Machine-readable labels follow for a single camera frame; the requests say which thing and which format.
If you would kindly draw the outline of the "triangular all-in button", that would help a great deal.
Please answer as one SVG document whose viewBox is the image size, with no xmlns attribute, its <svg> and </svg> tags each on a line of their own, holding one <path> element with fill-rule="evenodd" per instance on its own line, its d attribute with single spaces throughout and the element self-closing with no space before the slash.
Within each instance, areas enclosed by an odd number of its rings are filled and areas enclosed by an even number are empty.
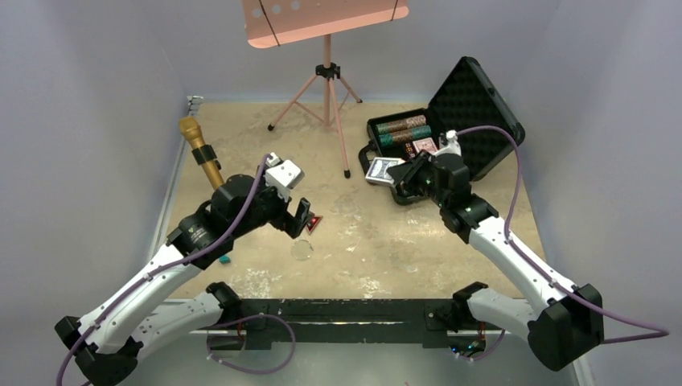
<svg viewBox="0 0 682 386">
<path fill-rule="evenodd" d="M 314 230 L 319 226 L 320 222 L 322 221 L 323 217 L 322 216 L 313 216 L 307 223 L 306 223 L 306 231 L 308 234 L 312 234 Z"/>
</svg>

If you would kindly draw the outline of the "blue playing card deck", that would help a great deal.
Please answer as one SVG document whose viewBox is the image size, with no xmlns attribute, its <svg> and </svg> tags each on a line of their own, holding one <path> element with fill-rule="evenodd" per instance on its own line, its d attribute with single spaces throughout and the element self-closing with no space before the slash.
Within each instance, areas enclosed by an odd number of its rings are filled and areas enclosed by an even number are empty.
<svg viewBox="0 0 682 386">
<path fill-rule="evenodd" d="M 368 183 L 376 185 L 394 187 L 395 181 L 388 173 L 388 169 L 405 163 L 403 158 L 375 157 L 366 172 L 364 179 Z"/>
</svg>

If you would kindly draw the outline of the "clear round disc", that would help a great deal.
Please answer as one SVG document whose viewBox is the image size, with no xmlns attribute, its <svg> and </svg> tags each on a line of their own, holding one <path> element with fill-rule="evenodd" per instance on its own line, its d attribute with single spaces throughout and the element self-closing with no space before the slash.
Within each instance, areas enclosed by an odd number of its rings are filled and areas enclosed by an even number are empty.
<svg viewBox="0 0 682 386">
<path fill-rule="evenodd" d="M 309 260 L 313 252 L 314 248 L 308 240 L 296 240 L 291 248 L 291 255 L 296 261 Z"/>
</svg>

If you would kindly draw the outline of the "black poker case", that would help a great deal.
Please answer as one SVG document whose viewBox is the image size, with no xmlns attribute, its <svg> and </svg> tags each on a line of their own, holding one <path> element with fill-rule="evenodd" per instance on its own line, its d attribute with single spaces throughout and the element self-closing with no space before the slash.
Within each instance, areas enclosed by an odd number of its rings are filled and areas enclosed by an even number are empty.
<svg viewBox="0 0 682 386">
<path fill-rule="evenodd" d="M 403 158 L 404 143 L 379 146 L 376 124 L 402 118 L 425 115 L 431 130 L 430 138 L 439 147 L 439 136 L 458 132 L 462 159 L 470 171 L 470 185 L 485 177 L 525 139 L 525 130 L 507 103 L 498 93 L 477 59 L 463 56 L 446 77 L 424 108 L 394 113 L 368 120 L 369 143 L 360 150 L 359 161 L 364 176 L 375 157 Z M 398 204 L 410 204 L 423 195 L 401 195 L 389 187 Z"/>
</svg>

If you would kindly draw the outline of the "red playing card deck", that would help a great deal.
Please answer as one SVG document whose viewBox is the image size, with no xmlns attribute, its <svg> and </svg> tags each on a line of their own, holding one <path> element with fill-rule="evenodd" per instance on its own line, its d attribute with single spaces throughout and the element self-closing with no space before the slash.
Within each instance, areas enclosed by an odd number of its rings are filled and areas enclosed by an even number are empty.
<svg viewBox="0 0 682 386">
<path fill-rule="evenodd" d="M 435 154 L 438 151 L 438 146 L 432 138 L 423 138 L 412 142 L 416 154 L 425 151 L 430 154 Z"/>
</svg>

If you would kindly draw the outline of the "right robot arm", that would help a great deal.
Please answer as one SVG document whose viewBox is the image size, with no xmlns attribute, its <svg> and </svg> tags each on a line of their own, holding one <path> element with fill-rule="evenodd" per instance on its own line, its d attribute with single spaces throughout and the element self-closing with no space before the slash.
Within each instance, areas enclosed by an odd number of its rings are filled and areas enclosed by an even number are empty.
<svg viewBox="0 0 682 386">
<path fill-rule="evenodd" d="M 592 285 L 575 285 L 520 241 L 510 221 L 473 193 L 461 156 L 423 152 L 386 172 L 396 189 L 434 202 L 446 228 L 482 253 L 523 295 L 512 299 L 483 284 L 470 285 L 454 295 L 451 306 L 459 326 L 490 322 L 518 335 L 553 371 L 604 342 L 603 317 L 595 310 L 602 295 Z"/>
</svg>

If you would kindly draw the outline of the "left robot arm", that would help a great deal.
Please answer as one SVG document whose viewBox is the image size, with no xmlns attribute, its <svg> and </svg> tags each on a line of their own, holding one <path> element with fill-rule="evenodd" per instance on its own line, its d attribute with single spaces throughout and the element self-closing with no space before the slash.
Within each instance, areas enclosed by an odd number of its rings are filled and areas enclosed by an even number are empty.
<svg viewBox="0 0 682 386">
<path fill-rule="evenodd" d="M 233 175 L 212 197 L 182 219 L 147 266 L 90 313 L 66 316 L 55 331 L 90 385 L 116 385 L 160 347 L 196 329 L 228 329 L 260 318 L 246 311 L 223 282 L 210 284 L 195 298 L 159 311 L 166 298 L 228 254 L 235 241 L 266 224 L 295 238 L 311 219 L 310 202 L 301 199 L 288 212 L 290 194 L 304 174 L 275 166 L 255 176 Z"/>
</svg>

